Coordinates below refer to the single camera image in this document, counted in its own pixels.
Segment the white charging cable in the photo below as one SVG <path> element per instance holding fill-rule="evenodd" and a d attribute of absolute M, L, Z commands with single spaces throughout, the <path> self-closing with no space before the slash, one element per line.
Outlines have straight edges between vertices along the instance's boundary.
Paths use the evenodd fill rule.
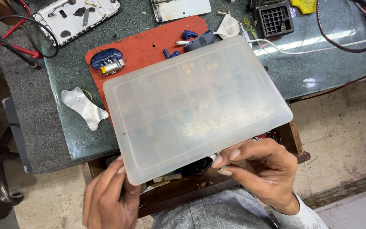
<path fill-rule="evenodd" d="M 226 36 L 228 38 L 230 38 L 231 36 L 224 34 L 224 33 L 213 33 L 214 35 L 223 35 Z M 336 49 L 337 47 L 333 46 L 330 48 L 325 48 L 325 49 L 316 49 L 316 50 L 310 50 L 310 51 L 305 51 L 305 52 L 299 52 L 299 53 L 289 53 L 289 52 L 285 52 L 283 50 L 281 50 L 280 48 L 278 48 L 276 45 L 274 45 L 272 42 L 265 40 L 265 39 L 255 39 L 255 40 L 250 40 L 247 41 L 249 42 L 257 42 L 257 41 L 265 41 L 267 43 L 269 43 L 270 45 L 272 45 L 275 49 L 277 49 L 279 52 L 283 53 L 283 54 L 306 54 L 306 53 L 314 53 L 314 52 L 318 52 L 318 51 L 324 51 L 324 50 L 330 50 L 330 49 Z M 350 46 L 350 45 L 354 45 L 354 44 L 361 44 L 361 43 L 365 43 L 366 40 L 363 41 L 358 41 L 358 42 L 353 42 L 353 43 L 348 43 L 348 44 L 343 44 L 342 46 Z"/>

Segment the open drawer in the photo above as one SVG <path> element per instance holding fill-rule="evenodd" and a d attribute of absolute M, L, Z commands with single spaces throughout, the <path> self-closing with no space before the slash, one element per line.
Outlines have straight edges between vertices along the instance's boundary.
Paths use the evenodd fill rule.
<path fill-rule="evenodd" d="M 300 141 L 294 120 L 277 127 L 276 130 L 281 135 L 281 144 L 297 157 L 298 164 L 310 159 L 310 154 L 303 151 L 302 142 Z M 108 156 L 82 164 L 86 184 L 106 169 L 105 159 L 107 158 Z M 238 163 L 237 165 L 245 167 L 245 162 Z M 144 217 L 236 185 L 238 183 L 231 177 L 221 175 L 213 168 L 208 169 L 202 177 L 183 175 L 182 179 L 171 180 L 167 185 L 141 194 L 141 207 L 138 217 Z"/>

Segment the patterned shirt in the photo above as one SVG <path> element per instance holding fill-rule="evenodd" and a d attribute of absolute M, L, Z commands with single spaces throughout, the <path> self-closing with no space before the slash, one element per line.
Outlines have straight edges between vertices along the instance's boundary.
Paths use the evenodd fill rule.
<path fill-rule="evenodd" d="M 294 216 L 269 206 L 275 224 L 257 199 L 233 187 L 152 215 L 152 229 L 328 229 L 313 210 L 297 199 L 300 210 Z"/>

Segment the tiled floor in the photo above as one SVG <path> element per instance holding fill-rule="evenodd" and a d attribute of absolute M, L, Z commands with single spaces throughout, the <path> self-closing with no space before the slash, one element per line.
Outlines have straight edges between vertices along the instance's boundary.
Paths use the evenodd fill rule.
<path fill-rule="evenodd" d="M 337 92 L 292 105 L 305 151 L 311 160 L 300 164 L 294 191 L 301 197 L 366 177 L 366 80 Z M 15 207 L 21 229 L 77 229 L 81 225 L 84 180 L 79 166 L 50 174 L 30 175 L 6 162 L 11 190 L 26 198 Z M 136 228 L 148 229 L 150 216 Z"/>

